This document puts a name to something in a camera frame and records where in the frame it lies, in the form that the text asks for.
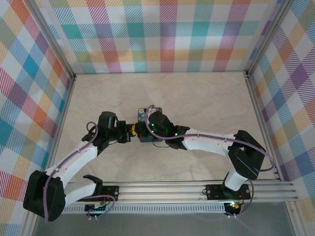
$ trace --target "tartan pattern backdrop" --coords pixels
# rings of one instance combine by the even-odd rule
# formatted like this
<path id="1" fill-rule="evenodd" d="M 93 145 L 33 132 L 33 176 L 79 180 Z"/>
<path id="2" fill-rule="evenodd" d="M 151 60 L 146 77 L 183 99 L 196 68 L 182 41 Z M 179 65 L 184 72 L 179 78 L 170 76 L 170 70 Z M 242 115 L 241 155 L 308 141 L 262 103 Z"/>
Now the tartan pattern backdrop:
<path id="1" fill-rule="evenodd" d="M 45 167 L 70 79 L 22 0 L 0 1 L 0 236 L 17 235 L 30 174 Z"/>
<path id="2" fill-rule="evenodd" d="M 264 26 L 264 29 L 262 30 L 260 36 L 259 36 L 259 39 L 258 41 L 256 42 L 255 44 L 255 47 L 254 47 L 254 50 L 252 51 L 251 53 L 251 56 L 250 56 L 250 59 L 248 60 L 247 64 L 246 64 L 246 67 L 245 67 L 245 70 L 248 70 L 250 65 L 252 64 L 252 60 L 254 59 L 254 57 L 256 56 L 257 54 L 257 51 L 260 47 L 260 45 L 262 44 L 262 42 L 265 40 L 265 36 L 266 36 L 266 33 L 268 32 L 268 30 L 270 29 L 271 27 L 271 23 L 273 22 L 275 16 L 277 15 L 277 12 L 281 6 L 281 4 L 283 3 L 284 0 L 277 0 L 277 3 L 276 5 L 274 6 L 274 9 L 272 10 L 268 20 L 267 20 L 267 23 L 265 24 Z"/>
<path id="3" fill-rule="evenodd" d="M 36 0 L 80 73 L 243 71 L 265 9 L 276 2 L 49 0 L 68 44 L 44 1 Z"/>
<path id="4" fill-rule="evenodd" d="M 253 84 L 284 178 L 315 232 L 315 0 L 295 0 Z"/>

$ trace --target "metal bar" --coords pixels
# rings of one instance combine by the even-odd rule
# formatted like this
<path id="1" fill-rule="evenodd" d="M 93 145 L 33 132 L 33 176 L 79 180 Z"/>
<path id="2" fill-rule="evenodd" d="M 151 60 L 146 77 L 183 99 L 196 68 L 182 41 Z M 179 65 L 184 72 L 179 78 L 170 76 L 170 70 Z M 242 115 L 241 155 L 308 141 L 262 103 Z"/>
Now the metal bar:
<path id="1" fill-rule="evenodd" d="M 251 97 L 251 100 L 252 100 L 252 105 L 253 105 L 255 113 L 256 113 L 256 117 L 257 117 L 257 120 L 258 120 L 258 124 L 259 124 L 259 128 L 260 128 L 260 131 L 261 131 L 261 134 L 262 134 L 262 138 L 264 139 L 264 143 L 266 145 L 266 150 L 267 150 L 267 152 L 271 155 L 271 157 L 275 161 L 278 178 L 283 181 L 284 180 L 284 176 L 283 176 L 283 174 L 281 172 L 279 162 L 278 162 L 278 160 L 276 158 L 275 150 L 274 150 L 274 148 L 273 148 L 273 146 L 271 144 L 271 140 L 270 140 L 270 137 L 269 137 L 269 134 L 268 134 L 268 131 L 267 131 L 267 125 L 266 125 L 266 122 L 265 122 L 265 120 L 263 118 L 262 112 L 261 112 L 261 110 L 259 108 L 257 95 L 254 92 L 254 88 L 252 86 L 251 80 L 248 77 L 248 75 L 246 75 L 244 73 L 244 77 L 245 77 L 245 82 L 246 82 L 248 91 L 250 93 L 250 97 Z"/>
<path id="2" fill-rule="evenodd" d="M 136 214 L 182 214 L 182 213 L 224 213 L 224 203 L 201 204 L 115 204 L 108 213 Z M 63 210 L 63 214 L 85 214 L 84 205 L 72 204 Z"/>
<path id="3" fill-rule="evenodd" d="M 278 173 L 277 168 L 274 168 L 274 169 L 273 169 L 273 172 L 274 172 L 275 178 L 276 178 L 276 179 L 280 179 L 280 176 L 279 176 L 279 173 Z"/>
<path id="4" fill-rule="evenodd" d="M 63 51 L 61 50 L 56 38 L 54 37 L 54 34 L 52 33 L 46 20 L 44 19 L 43 15 L 41 14 L 40 10 L 38 9 L 38 6 L 36 5 L 36 3 L 33 0 L 24 0 L 24 4 L 29 9 L 31 15 L 35 19 L 40 30 L 42 31 L 47 42 L 49 43 L 51 49 L 56 54 L 56 57 L 59 60 L 60 64 L 63 66 L 64 70 L 67 71 L 67 74 L 71 78 L 75 78 L 75 73 L 72 70 L 71 65 L 69 64 L 68 60 L 66 59 L 65 55 L 63 54 Z"/>
<path id="5" fill-rule="evenodd" d="M 264 14 L 263 14 L 263 17 L 260 19 L 259 21 L 259 25 L 256 29 L 256 32 L 254 34 L 254 36 L 252 37 L 252 40 L 251 40 L 251 43 L 249 44 L 248 48 L 247 48 L 247 52 L 246 52 L 246 55 L 245 57 L 243 58 L 242 60 L 242 63 L 241 63 L 241 66 L 240 66 L 240 71 L 243 71 L 246 69 L 246 65 L 251 57 L 251 54 L 257 44 L 257 41 L 259 40 L 260 38 L 260 35 L 269 19 L 269 16 L 271 15 L 275 5 L 277 3 L 277 0 L 271 0 L 269 1 L 265 11 L 264 11 Z"/>
<path id="6" fill-rule="evenodd" d="M 264 37 L 264 40 L 261 43 L 261 45 L 260 45 L 256 55 L 254 56 L 254 58 L 252 60 L 252 64 L 250 65 L 250 67 L 248 69 L 248 73 L 250 75 L 252 75 L 253 72 L 256 70 L 260 60 L 262 59 L 264 53 L 266 52 L 270 42 L 274 38 L 278 28 L 280 27 L 280 25 L 281 25 L 285 15 L 289 11 L 289 9 L 292 6 L 293 2 L 294 2 L 293 0 L 284 0 L 282 2 L 281 6 L 279 7 L 279 10 L 276 13 L 275 18 L 272 21 L 272 23 L 270 24 L 269 29 L 266 32 L 266 36 Z"/>
<path id="7" fill-rule="evenodd" d="M 201 204 L 224 203 L 231 200 L 208 201 L 202 190 L 207 184 L 222 181 L 161 181 L 161 182 L 111 182 L 104 185 L 118 185 L 119 198 L 116 204 Z M 253 182 L 255 202 L 296 201 L 297 195 L 291 182 L 256 180 Z M 76 202 L 96 204 L 97 202 Z"/>
<path id="8" fill-rule="evenodd" d="M 59 141 L 60 141 L 60 137 L 61 137 L 61 133 L 63 131 L 65 118 L 66 118 L 66 115 L 67 115 L 67 112 L 68 112 L 68 109 L 69 109 L 69 106 L 70 106 L 70 101 L 71 101 L 71 97 L 72 97 L 72 94 L 73 94 L 74 86 L 75 86 L 75 80 L 73 80 L 71 82 L 71 85 L 70 85 L 70 88 L 69 88 L 69 92 L 68 92 L 68 96 L 66 98 L 66 103 L 64 105 L 64 109 L 63 109 L 63 112 L 62 112 L 62 117 L 61 117 L 60 123 L 58 125 L 58 129 L 57 129 L 57 132 L 56 132 L 56 137 L 55 137 L 55 140 L 54 140 L 51 152 L 49 154 L 48 161 L 46 163 L 45 169 L 53 166 L 53 164 L 54 164 L 55 156 L 56 156 L 56 153 L 57 153 L 57 149 L 58 149 L 58 145 L 59 145 Z"/>
<path id="9" fill-rule="evenodd" d="M 61 114 L 62 117 L 61 117 L 59 125 L 58 125 L 56 137 L 54 138 L 52 150 L 48 156 L 48 160 L 47 160 L 45 169 L 47 169 L 48 167 L 51 167 L 54 164 L 57 148 L 58 148 L 61 133 L 63 130 L 63 125 L 65 122 L 65 117 L 66 117 L 66 114 L 67 114 L 67 111 L 68 111 L 68 108 L 70 105 L 71 97 L 73 94 L 74 85 L 75 85 L 75 80 L 72 80 L 70 87 L 69 87 L 68 96 L 66 98 L 66 103 L 64 105 L 63 112 Z M 22 223 L 21 223 L 21 225 L 23 225 L 23 227 L 20 228 L 18 235 L 19 236 L 31 236 L 32 232 L 36 228 L 37 224 L 38 224 L 37 215 L 35 215 L 34 213 L 32 213 L 30 211 L 26 211 L 26 213 L 23 217 Z"/>
<path id="10" fill-rule="evenodd" d="M 192 180 L 192 181 L 125 181 L 125 182 L 103 182 L 103 185 L 117 185 L 119 187 L 122 186 L 196 186 L 196 185 L 206 185 L 206 184 L 222 184 L 223 180 Z M 255 185 L 262 184 L 289 184 L 292 185 L 291 182 L 281 182 L 277 179 L 258 179 L 252 181 Z"/>
<path id="11" fill-rule="evenodd" d="M 74 71 L 76 73 L 84 73 L 49 0 L 41 0 L 41 3 L 44 6 L 50 20 L 52 21 L 58 35 L 60 36 L 61 41 L 63 42 L 63 50 L 69 53 L 69 56 L 73 61 L 72 67 Z"/>
<path id="12" fill-rule="evenodd" d="M 309 228 L 305 224 L 304 216 L 299 202 L 287 202 L 286 207 L 297 236 L 311 236 Z"/>

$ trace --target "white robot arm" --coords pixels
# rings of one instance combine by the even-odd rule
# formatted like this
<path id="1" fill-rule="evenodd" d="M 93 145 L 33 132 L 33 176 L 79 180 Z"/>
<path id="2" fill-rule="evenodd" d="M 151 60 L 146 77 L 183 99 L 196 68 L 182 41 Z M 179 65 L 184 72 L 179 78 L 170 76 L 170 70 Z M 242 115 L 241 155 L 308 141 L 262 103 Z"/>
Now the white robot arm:
<path id="1" fill-rule="evenodd" d="M 93 127 L 82 138 L 82 142 L 73 151 L 75 154 L 70 154 L 73 155 L 71 158 L 67 156 L 45 171 L 35 171 L 31 174 L 23 207 L 44 217 L 43 191 L 47 191 L 48 220 L 53 221 L 67 205 L 87 196 L 104 194 L 102 180 L 94 176 L 84 176 L 80 182 L 69 183 L 69 181 L 84 165 L 106 149 L 109 142 L 127 143 L 135 135 L 152 138 L 160 135 L 174 149 L 197 149 L 229 157 L 234 170 L 226 175 L 221 187 L 222 193 L 229 199 L 233 199 L 235 194 L 239 195 L 237 191 L 248 179 L 257 178 L 264 155 L 237 143 L 241 140 L 241 142 L 246 141 L 252 146 L 262 148 L 246 131 L 240 130 L 235 135 L 200 132 L 185 126 L 174 126 L 161 112 L 150 112 L 148 119 L 150 125 L 143 121 L 126 124 L 125 121 L 118 121 L 114 113 L 103 112 L 99 117 L 97 127 Z M 209 136 L 220 138 L 209 139 Z M 48 179 L 50 181 L 45 190 L 44 185 Z"/>

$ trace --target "wire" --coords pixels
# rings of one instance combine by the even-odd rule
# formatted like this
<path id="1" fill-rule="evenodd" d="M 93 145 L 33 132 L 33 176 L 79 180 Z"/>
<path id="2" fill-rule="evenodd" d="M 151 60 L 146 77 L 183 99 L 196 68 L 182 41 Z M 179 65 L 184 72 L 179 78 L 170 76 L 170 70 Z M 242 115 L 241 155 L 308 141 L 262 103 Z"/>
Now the wire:
<path id="1" fill-rule="evenodd" d="M 109 198 L 109 200 L 108 200 L 108 204 L 106 204 L 106 197 L 104 197 L 104 201 L 105 201 L 105 205 L 106 205 L 106 206 L 110 204 L 110 198 Z"/>
<path id="2" fill-rule="evenodd" d="M 113 142 L 112 144 L 108 144 L 108 145 L 113 145 L 113 144 L 117 143 L 118 141 L 119 141 L 119 140 L 117 140 L 117 141 Z"/>
<path id="3" fill-rule="evenodd" d="M 259 151 L 260 153 L 265 155 L 270 160 L 270 163 L 271 163 L 272 166 L 270 168 L 268 168 L 268 169 L 260 170 L 261 172 L 270 171 L 270 170 L 272 170 L 275 167 L 274 159 L 268 153 L 266 153 L 264 150 L 256 147 L 255 145 L 247 143 L 247 142 L 244 142 L 242 140 L 231 139 L 231 138 L 224 138 L 224 137 L 221 137 L 221 136 L 215 136 L 215 135 L 210 135 L 210 134 L 182 134 L 182 135 L 173 136 L 173 137 L 162 137 L 160 135 L 157 135 L 157 134 L 152 132 L 152 130 L 151 130 L 150 126 L 149 126 L 148 112 L 152 108 L 154 108 L 154 105 L 150 105 L 147 108 L 147 110 L 146 110 L 145 124 L 146 124 L 146 127 L 147 127 L 148 131 L 153 136 L 155 136 L 156 138 L 163 139 L 163 140 L 171 140 L 171 139 L 185 138 L 185 137 L 206 137 L 206 138 L 210 138 L 210 139 L 217 139 L 217 140 L 222 140 L 222 141 L 236 142 L 236 143 L 239 143 L 239 144 L 243 144 L 243 145 L 249 146 L 250 148 L 253 148 L 256 151 Z"/>
<path id="4" fill-rule="evenodd" d="M 207 189 L 205 188 L 204 190 L 201 191 L 203 195 L 207 195 Z"/>
<path id="5" fill-rule="evenodd" d="M 104 212 L 104 213 L 102 213 L 101 215 L 98 216 L 99 218 L 104 216 L 107 212 L 109 212 L 113 208 L 113 206 L 114 206 L 114 204 L 116 202 L 115 198 L 113 196 L 111 196 L 111 195 L 97 195 L 97 196 L 88 196 L 88 197 L 84 197 L 83 198 L 83 199 L 91 199 L 91 198 L 103 198 L 103 197 L 111 198 L 113 200 L 113 203 L 110 206 L 110 208 L 107 209 L 106 212 Z M 91 219 L 90 212 L 91 212 L 91 210 L 88 211 L 88 217 Z"/>
<path id="6" fill-rule="evenodd" d="M 87 123 L 86 125 L 86 129 L 90 132 L 93 131 L 94 127 L 89 130 L 89 124 L 93 124 L 95 127 L 95 133 L 94 136 L 92 137 L 92 139 L 85 144 L 83 147 L 81 147 L 79 150 L 74 151 L 73 153 L 71 153 L 69 156 L 67 156 L 53 171 L 52 173 L 48 176 L 48 179 L 45 182 L 45 186 L 44 186 L 44 190 L 43 190 L 43 205 L 44 205 L 44 217 L 45 217 L 45 223 L 48 223 L 48 208 L 47 208 L 47 189 L 48 189 L 48 184 L 50 182 L 50 180 L 52 179 L 52 177 L 54 176 L 54 174 L 57 172 L 57 170 L 59 168 L 61 168 L 68 160 L 70 160 L 74 155 L 76 155 L 77 153 L 80 153 L 82 150 L 84 150 L 85 148 L 87 148 L 93 141 L 94 139 L 97 137 L 98 135 L 98 127 L 97 124 L 93 121 L 90 121 Z"/>
<path id="7" fill-rule="evenodd" d="M 244 196 L 244 193 L 241 191 L 241 195 L 242 195 L 242 198 L 243 198 L 243 201 L 242 201 L 242 205 L 244 204 L 244 200 L 245 200 L 245 196 Z"/>
<path id="8" fill-rule="evenodd" d="M 251 197 L 250 202 L 248 203 L 247 207 L 245 208 L 245 210 L 243 210 L 237 216 L 243 215 L 248 210 L 248 208 L 250 208 L 252 201 L 254 200 L 254 184 L 252 183 L 252 181 L 250 179 L 248 180 L 248 182 L 251 183 L 251 186 L 252 186 L 252 197 Z"/>
<path id="9" fill-rule="evenodd" d="M 170 148 L 170 146 L 161 147 L 161 146 L 156 145 L 156 144 L 153 142 L 153 139 L 152 139 L 152 144 L 153 144 L 154 146 L 156 146 L 157 148 Z"/>

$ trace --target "plaid wallpaper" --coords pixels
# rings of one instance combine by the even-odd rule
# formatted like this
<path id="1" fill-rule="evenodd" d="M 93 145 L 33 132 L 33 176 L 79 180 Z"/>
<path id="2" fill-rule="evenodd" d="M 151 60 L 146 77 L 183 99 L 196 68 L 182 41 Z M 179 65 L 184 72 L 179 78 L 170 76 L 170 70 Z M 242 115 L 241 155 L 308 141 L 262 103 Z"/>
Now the plaid wallpaper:
<path id="1" fill-rule="evenodd" d="M 259 36 L 259 39 L 258 41 L 256 42 L 255 44 L 255 47 L 251 53 L 251 56 L 250 56 L 250 59 L 247 61 L 247 64 L 246 64 L 246 67 L 245 67 L 245 70 L 248 70 L 250 65 L 252 64 L 252 60 L 254 59 L 254 57 L 256 56 L 257 54 L 257 51 L 261 45 L 261 43 L 265 40 L 265 36 L 266 36 L 266 33 L 267 31 L 269 30 L 270 26 L 271 26 L 271 23 L 273 22 L 281 4 L 283 3 L 284 0 L 277 0 L 277 3 L 276 5 L 274 6 L 265 26 L 264 26 L 264 29 L 262 30 L 260 36 Z"/>
<path id="2" fill-rule="evenodd" d="M 0 1 L 0 236 L 17 235 L 27 181 L 46 164 L 70 79 L 22 0 Z"/>
<path id="3" fill-rule="evenodd" d="M 243 71 L 276 1 L 36 0 L 79 73 Z"/>
<path id="4" fill-rule="evenodd" d="M 284 178 L 315 232 L 315 0 L 295 0 L 253 83 Z"/>

